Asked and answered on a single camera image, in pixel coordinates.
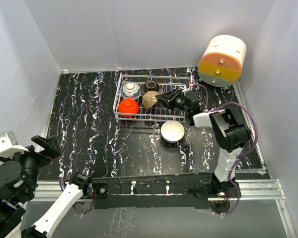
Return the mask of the brown bowl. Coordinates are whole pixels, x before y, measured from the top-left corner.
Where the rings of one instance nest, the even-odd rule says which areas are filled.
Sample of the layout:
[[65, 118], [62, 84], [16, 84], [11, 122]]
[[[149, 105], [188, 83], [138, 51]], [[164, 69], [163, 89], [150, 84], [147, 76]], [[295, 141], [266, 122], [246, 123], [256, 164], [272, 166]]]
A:
[[142, 86], [142, 94], [144, 95], [148, 91], [155, 91], [158, 93], [161, 93], [161, 88], [160, 85], [155, 82], [155, 81], [147, 81], [143, 86]]

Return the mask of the black glossy bowl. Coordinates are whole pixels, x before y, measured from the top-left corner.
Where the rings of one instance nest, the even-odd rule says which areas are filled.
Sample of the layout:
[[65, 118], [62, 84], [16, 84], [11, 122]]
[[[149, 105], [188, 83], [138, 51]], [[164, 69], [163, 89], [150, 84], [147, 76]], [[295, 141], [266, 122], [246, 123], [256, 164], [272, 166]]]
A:
[[143, 107], [148, 110], [150, 108], [152, 108], [158, 101], [157, 99], [157, 95], [159, 95], [159, 92], [156, 91], [148, 91], [143, 95], [142, 98], [142, 103], [143, 103]]

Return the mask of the blue floral white bowl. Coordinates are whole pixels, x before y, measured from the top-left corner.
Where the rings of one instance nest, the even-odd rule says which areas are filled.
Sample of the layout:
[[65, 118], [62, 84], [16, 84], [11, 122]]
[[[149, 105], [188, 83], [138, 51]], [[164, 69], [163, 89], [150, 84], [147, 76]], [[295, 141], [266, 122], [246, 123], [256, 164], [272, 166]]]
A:
[[141, 95], [140, 86], [133, 82], [125, 83], [122, 88], [121, 95], [124, 99], [130, 98], [130, 99], [136, 100]]

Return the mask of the orange bowl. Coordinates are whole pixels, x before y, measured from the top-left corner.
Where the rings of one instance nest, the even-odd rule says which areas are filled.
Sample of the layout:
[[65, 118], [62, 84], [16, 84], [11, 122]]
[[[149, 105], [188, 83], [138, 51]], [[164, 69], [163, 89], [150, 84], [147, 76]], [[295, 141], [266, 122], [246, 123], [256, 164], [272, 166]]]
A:
[[139, 105], [134, 99], [123, 99], [119, 104], [118, 112], [122, 113], [123, 117], [130, 118], [139, 112]]

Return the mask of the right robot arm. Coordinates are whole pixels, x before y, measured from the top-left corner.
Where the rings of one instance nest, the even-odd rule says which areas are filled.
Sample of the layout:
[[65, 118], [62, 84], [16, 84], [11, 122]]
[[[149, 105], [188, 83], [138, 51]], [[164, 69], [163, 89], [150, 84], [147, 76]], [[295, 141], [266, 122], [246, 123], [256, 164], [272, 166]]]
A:
[[197, 183], [188, 192], [198, 198], [227, 195], [232, 187], [237, 186], [235, 167], [238, 156], [251, 137], [250, 129], [238, 109], [233, 107], [203, 112], [198, 93], [192, 90], [175, 89], [158, 94], [156, 98], [167, 109], [181, 110], [189, 126], [212, 128], [220, 147], [218, 163], [211, 180]]

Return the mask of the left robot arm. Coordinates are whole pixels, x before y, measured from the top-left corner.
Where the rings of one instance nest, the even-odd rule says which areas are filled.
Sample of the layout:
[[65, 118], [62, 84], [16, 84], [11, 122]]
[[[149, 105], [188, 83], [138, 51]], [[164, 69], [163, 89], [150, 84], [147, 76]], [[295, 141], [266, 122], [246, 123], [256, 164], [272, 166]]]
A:
[[32, 145], [19, 145], [12, 131], [0, 134], [0, 238], [50, 238], [74, 204], [92, 194], [91, 178], [76, 173], [49, 210], [21, 231], [22, 205], [35, 197], [40, 168], [61, 155], [55, 136], [36, 135], [31, 140], [43, 149], [37, 152]]

